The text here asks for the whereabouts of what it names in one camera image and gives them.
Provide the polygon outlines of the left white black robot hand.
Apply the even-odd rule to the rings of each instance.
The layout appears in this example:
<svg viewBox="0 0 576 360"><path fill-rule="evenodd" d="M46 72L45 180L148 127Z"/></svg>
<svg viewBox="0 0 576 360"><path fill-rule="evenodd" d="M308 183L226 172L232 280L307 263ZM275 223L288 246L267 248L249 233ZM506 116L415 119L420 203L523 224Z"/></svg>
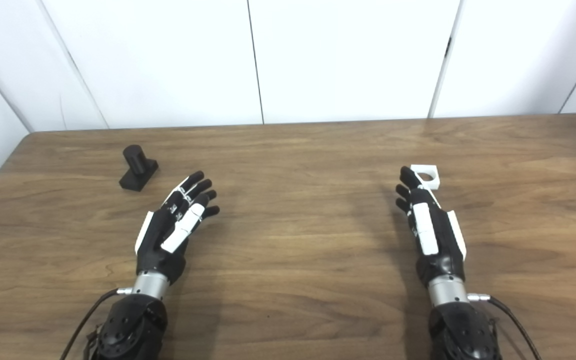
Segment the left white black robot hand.
<svg viewBox="0 0 576 360"><path fill-rule="evenodd" d="M147 213L135 242L137 275L160 274L170 285L183 275L190 235L220 212L210 206L217 197L212 186L203 171L196 171L170 191L160 208Z"/></svg>

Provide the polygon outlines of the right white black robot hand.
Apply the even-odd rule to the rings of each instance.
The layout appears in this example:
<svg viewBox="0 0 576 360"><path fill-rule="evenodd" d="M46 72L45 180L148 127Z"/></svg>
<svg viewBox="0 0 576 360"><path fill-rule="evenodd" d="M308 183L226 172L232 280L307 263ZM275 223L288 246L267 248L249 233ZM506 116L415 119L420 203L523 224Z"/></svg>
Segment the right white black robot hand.
<svg viewBox="0 0 576 360"><path fill-rule="evenodd" d="M467 249L457 214L439 204L432 189L409 166L402 166L395 204L407 218L418 251L415 269L427 287L438 277L466 280Z"/></svg>

